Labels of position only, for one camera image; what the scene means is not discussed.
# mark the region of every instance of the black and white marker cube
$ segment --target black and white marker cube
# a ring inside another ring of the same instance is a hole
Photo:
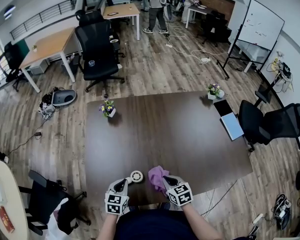
[[[105,193],[105,211],[109,214],[120,215],[128,206],[129,197],[113,193]]]
[[[167,195],[170,202],[177,206],[184,206],[194,199],[191,188],[187,182],[182,183],[174,188],[170,188],[167,191]]]

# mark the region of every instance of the whiteboard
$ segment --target whiteboard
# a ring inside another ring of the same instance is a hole
[[[256,0],[250,0],[239,40],[271,50],[285,21]]]

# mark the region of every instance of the purple cloth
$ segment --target purple cloth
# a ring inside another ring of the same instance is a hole
[[[152,185],[156,191],[162,192],[164,195],[166,194],[166,188],[164,182],[162,181],[163,176],[168,176],[169,171],[164,170],[160,165],[152,168],[148,172],[148,177]]]

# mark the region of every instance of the dark brown table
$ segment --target dark brown table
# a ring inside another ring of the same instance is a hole
[[[243,137],[231,141],[215,106],[203,95],[196,91],[114,99],[113,118],[99,111],[102,100],[90,102],[85,136],[89,200],[102,205],[109,184],[139,170],[145,182],[129,186],[129,205],[166,201],[148,178],[148,171],[158,165],[182,177],[194,195],[251,173]]]

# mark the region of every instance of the blue book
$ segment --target blue book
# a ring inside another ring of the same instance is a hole
[[[244,135],[244,132],[241,129],[239,121],[233,112],[222,116],[221,120],[222,120],[228,134],[230,135],[231,140],[234,141],[235,139]]]

